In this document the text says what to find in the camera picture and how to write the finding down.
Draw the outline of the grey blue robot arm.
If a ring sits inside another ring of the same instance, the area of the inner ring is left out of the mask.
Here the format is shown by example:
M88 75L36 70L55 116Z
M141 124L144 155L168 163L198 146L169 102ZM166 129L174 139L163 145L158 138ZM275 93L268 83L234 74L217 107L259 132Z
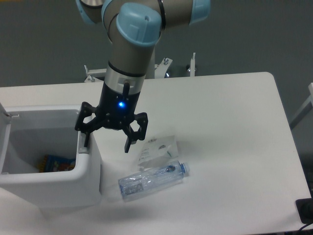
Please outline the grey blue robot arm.
M104 84L96 107L83 102L75 130L85 135L88 147L93 131L122 130L125 151L145 139L148 116L135 113L149 63L165 29L205 20L208 0L79 0L86 23L102 23L112 44Z

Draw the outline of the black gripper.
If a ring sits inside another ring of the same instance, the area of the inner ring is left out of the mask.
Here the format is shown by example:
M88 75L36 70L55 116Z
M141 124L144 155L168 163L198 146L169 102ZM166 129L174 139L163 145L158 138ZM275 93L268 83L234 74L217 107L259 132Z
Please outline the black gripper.
M123 130L127 136L124 147L125 153L128 153L130 146L138 140L145 140L148 115L147 113L134 114L139 96L140 93L136 93L124 97L122 93L112 90L104 83L97 107L93 107L85 101L82 102L75 130L86 135L84 147L89 146L90 134L103 127L103 122L106 128ZM84 122L85 118L91 117L92 114L95 114L95 118ZM134 121L139 125L137 131L131 127L131 123Z

